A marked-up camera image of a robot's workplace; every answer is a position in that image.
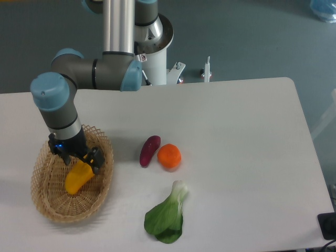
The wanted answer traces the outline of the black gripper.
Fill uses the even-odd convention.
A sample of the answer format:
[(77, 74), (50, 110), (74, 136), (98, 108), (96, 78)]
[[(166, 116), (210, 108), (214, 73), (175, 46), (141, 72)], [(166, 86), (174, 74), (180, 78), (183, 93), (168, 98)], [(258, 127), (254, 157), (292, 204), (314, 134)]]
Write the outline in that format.
[(62, 155), (65, 165), (71, 162), (71, 156), (83, 157), (82, 161), (88, 164), (94, 174), (99, 174), (105, 163), (103, 152), (98, 147), (88, 151), (86, 137), (82, 126), (56, 130), (50, 128), (48, 145), (52, 154)]

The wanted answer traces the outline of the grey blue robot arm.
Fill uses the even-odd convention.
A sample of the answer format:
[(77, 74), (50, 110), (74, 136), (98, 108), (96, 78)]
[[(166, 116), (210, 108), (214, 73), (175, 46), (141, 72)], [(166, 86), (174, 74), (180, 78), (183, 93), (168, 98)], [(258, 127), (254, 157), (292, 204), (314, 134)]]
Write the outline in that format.
[(71, 48), (60, 50), (50, 72), (42, 73), (30, 91), (49, 129), (51, 153), (65, 164), (72, 157), (87, 163), (94, 174), (105, 159), (97, 147), (89, 148), (74, 104), (78, 89), (137, 91), (143, 78), (134, 50), (137, 27), (149, 26), (159, 18), (157, 1), (83, 1), (83, 6), (103, 15), (101, 59), (86, 59)]

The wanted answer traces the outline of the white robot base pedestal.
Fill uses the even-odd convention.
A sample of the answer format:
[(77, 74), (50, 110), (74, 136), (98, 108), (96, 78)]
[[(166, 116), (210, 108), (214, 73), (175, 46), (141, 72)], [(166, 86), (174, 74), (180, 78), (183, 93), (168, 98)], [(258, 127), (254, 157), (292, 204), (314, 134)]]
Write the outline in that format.
[(171, 68), (167, 66), (167, 49), (173, 37), (173, 26), (162, 14), (149, 26), (135, 26), (134, 52), (142, 62), (143, 86), (183, 83), (186, 64), (177, 61)]

